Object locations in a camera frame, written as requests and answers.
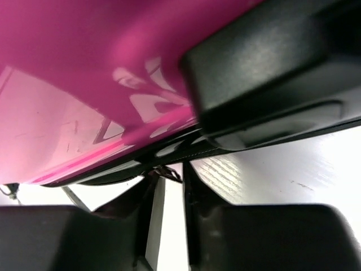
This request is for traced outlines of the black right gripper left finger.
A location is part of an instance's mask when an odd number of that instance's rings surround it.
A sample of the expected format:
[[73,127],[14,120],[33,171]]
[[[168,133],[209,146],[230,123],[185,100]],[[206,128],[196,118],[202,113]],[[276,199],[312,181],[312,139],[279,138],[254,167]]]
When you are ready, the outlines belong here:
[[156,270],[165,179],[148,173],[93,212],[1,207],[2,270]]

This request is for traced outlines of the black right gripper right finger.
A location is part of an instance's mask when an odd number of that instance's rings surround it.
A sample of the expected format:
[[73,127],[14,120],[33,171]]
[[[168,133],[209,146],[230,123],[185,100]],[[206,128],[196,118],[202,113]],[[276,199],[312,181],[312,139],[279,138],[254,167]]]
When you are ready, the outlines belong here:
[[323,204],[233,205],[183,164],[191,270],[359,270],[344,217]]

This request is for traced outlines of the pink hard-shell suitcase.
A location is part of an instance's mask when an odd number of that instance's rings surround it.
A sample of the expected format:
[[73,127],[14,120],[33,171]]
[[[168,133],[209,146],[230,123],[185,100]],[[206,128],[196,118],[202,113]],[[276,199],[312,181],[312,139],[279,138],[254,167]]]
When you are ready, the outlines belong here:
[[2,1],[1,183],[120,182],[360,125],[359,1]]

